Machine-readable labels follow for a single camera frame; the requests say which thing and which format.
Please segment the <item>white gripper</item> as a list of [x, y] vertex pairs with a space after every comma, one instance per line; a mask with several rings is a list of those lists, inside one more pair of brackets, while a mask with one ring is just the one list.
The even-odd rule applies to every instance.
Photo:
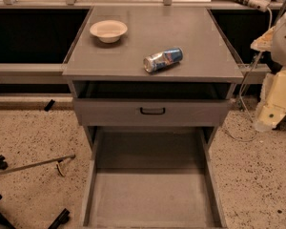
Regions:
[[[274, 27], [269, 28], [251, 44], [251, 49], [269, 52]], [[274, 129], [286, 115], [286, 68], [276, 74], [267, 73], [261, 88], [260, 102], [255, 110], [254, 127], [259, 132]]]

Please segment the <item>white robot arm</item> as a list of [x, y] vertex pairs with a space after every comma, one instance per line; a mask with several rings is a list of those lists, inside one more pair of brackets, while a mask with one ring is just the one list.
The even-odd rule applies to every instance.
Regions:
[[286, 115], [286, 11], [276, 24], [259, 36], [251, 48], [269, 52], [271, 59], [282, 66], [276, 73], [267, 73], [255, 110], [254, 127], [259, 132], [274, 129]]

